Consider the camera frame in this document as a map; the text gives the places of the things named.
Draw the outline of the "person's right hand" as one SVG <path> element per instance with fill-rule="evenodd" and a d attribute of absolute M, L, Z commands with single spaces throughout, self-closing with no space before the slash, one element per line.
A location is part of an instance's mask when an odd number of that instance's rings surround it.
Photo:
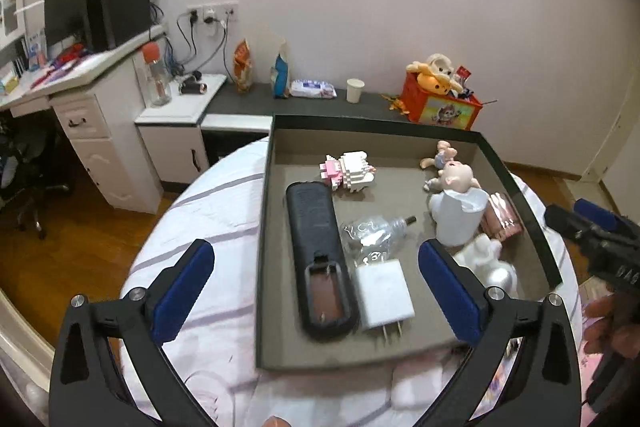
<path fill-rule="evenodd" d="M 616 296 L 604 296 L 589 303 L 585 309 L 587 319 L 594 319 L 584 332 L 584 351 L 588 355 L 603 353 L 612 348 L 626 359 L 635 359 L 640 350 L 640 329 L 638 324 L 613 325 Z"/>

